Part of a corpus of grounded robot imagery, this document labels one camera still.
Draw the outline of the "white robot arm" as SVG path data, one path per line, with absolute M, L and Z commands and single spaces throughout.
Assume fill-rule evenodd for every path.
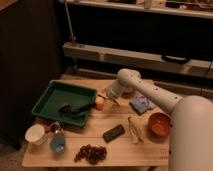
M 168 171 L 213 171 L 213 102 L 202 96 L 174 94 L 126 68 L 118 71 L 106 94 L 115 100 L 129 87 L 171 117 Z

